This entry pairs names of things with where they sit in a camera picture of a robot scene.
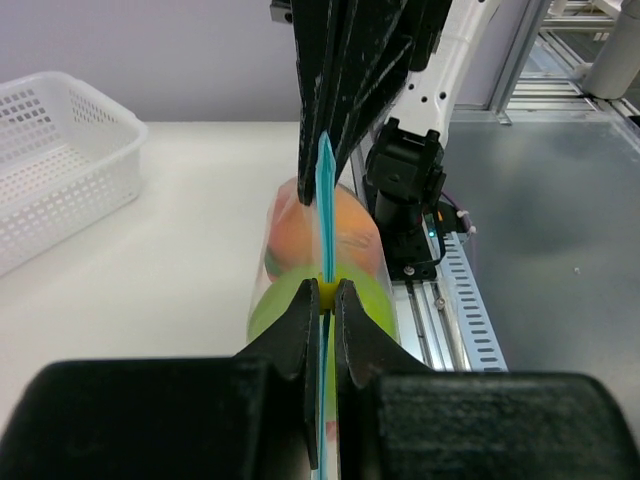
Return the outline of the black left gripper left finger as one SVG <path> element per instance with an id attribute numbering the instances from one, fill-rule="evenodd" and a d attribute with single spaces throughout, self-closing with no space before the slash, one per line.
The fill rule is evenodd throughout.
<path id="1" fill-rule="evenodd" d="M 1 439 L 5 479 L 309 479 L 320 470 L 319 288 L 231 357 L 60 361 Z"/>

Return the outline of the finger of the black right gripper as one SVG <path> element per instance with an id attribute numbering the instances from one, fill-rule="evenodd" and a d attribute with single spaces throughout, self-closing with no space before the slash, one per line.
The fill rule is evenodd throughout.
<path id="1" fill-rule="evenodd" d="M 301 98 L 297 188 L 299 201 L 309 205 L 315 195 L 318 142 L 325 125 L 340 3 L 293 1 L 291 7 Z"/>
<path id="2" fill-rule="evenodd" d="M 348 1 L 339 10 L 324 107 L 337 174 L 408 73 L 427 65 L 449 11 L 448 1 Z"/>

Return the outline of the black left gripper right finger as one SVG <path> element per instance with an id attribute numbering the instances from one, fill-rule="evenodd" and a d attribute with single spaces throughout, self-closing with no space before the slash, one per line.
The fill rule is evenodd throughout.
<path id="1" fill-rule="evenodd" d="M 596 379 L 574 373 L 437 372 L 365 312 L 335 300 L 342 479 L 635 479 L 639 450 Z"/>

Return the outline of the green fake apple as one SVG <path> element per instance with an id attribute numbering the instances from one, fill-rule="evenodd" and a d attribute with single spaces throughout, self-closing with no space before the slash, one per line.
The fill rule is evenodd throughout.
<path id="1" fill-rule="evenodd" d="M 300 283 L 315 274 L 313 266 L 302 266 L 282 274 L 272 282 L 251 312 L 247 325 L 247 341 L 253 341 L 272 325 L 286 311 Z M 354 282 L 367 315 L 390 337 L 397 340 L 394 307 L 384 287 L 374 277 L 353 265 L 338 265 L 337 277 Z"/>

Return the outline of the orange fake peach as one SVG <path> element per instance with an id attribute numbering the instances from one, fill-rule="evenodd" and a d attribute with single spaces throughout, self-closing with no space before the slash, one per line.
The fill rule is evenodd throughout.
<path id="1" fill-rule="evenodd" d="M 337 262 L 356 265 L 375 275 L 382 263 L 378 228 L 355 194 L 339 185 L 335 189 Z M 316 210 L 299 202 L 297 180 L 281 185 L 272 204 L 265 268 L 270 278 L 307 265 L 321 264 Z"/>

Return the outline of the clear zip top bag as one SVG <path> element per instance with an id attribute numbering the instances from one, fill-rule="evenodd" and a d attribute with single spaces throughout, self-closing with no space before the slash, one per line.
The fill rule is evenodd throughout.
<path id="1" fill-rule="evenodd" d="M 315 187 L 318 188 L 319 190 L 319 196 L 318 198 L 314 199 L 310 205 L 305 205 L 305 206 L 307 207 L 312 206 L 315 208 L 316 210 L 315 217 L 317 220 L 317 225 L 319 226 L 318 238 L 321 240 L 321 245 L 322 245 L 322 253 L 321 253 L 322 263 L 307 265 L 307 266 L 313 266 L 316 270 L 316 274 L 311 278 L 315 278 L 319 282 L 321 302 L 323 304 L 326 304 L 328 302 L 328 298 L 330 294 L 336 291 L 338 283 L 341 280 L 346 279 L 346 278 L 337 277 L 337 267 L 340 264 L 337 262 L 337 254 L 336 254 L 335 189 L 337 186 L 342 184 L 336 182 L 335 175 L 336 175 L 336 161 L 335 161 L 331 141 L 329 139 L 328 133 L 322 132 L 319 137 L 317 163 L 315 166 Z M 265 268 L 265 249 L 266 249 L 269 222 L 271 218 L 272 204 L 268 212 L 267 228 L 265 230 L 265 242 L 263 244 L 263 249 L 261 252 L 261 265 L 258 270 L 256 283 L 255 283 L 253 294 L 252 294 L 252 304 L 251 304 L 249 317 L 257 301 L 261 298 L 261 296 L 266 291 L 266 289 L 271 285 L 271 283 L 277 279 L 277 278 L 276 279 L 270 278 Z M 394 303 L 392 300 L 390 279 L 383 263 L 384 263 L 384 254 L 383 254 L 383 260 L 378 272 L 375 275 L 371 275 L 371 276 L 374 277 L 387 291 L 390 301 L 392 303 L 392 306 L 394 307 Z"/>

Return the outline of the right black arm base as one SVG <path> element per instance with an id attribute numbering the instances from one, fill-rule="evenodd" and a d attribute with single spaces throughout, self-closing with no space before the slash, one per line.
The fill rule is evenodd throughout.
<path id="1" fill-rule="evenodd" d="M 446 255 L 442 235 L 383 235 L 382 245 L 392 281 L 435 281 L 437 266 Z"/>

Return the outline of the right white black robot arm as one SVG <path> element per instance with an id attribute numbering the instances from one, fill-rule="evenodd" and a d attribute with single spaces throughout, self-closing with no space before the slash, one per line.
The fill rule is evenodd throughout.
<path id="1" fill-rule="evenodd" d="M 301 126 L 298 195 L 315 197 L 322 134 L 343 169 L 361 141 L 373 145 L 359 174 L 382 235 L 390 277 L 432 280 L 442 261 L 438 203 L 456 98 L 495 1 L 275 1 L 294 32 Z M 425 219 L 434 223 L 425 229 Z"/>

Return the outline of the white plastic basket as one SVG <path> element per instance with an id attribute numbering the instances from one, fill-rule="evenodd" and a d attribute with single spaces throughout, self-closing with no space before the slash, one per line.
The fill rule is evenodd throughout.
<path id="1" fill-rule="evenodd" d="M 133 201 L 147 137 L 135 114 L 68 74 L 2 84 L 2 273 Z"/>

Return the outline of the aluminium mounting rail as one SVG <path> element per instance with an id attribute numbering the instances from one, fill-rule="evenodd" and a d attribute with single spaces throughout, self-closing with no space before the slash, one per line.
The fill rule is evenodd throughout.
<path id="1" fill-rule="evenodd" d="M 468 239 L 465 218 L 458 215 L 458 208 L 444 196 L 438 202 L 437 217 L 427 215 L 422 218 L 419 230 L 400 235 L 427 235 L 429 232 L 443 237 L 456 232 L 463 242 Z M 456 367 L 444 309 L 445 298 L 438 277 L 435 281 L 391 280 L 391 286 L 402 347 L 434 370 L 465 371 Z"/>

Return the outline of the right aluminium frame post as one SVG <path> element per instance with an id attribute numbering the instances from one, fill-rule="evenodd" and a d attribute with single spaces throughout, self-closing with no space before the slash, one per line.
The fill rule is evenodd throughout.
<path id="1" fill-rule="evenodd" d="M 506 46 L 504 60 L 487 104 L 487 109 L 501 125 L 512 124 L 507 107 L 546 17 L 550 1 L 515 1 L 514 5 L 517 7 L 516 16 L 508 23 L 510 43 Z"/>

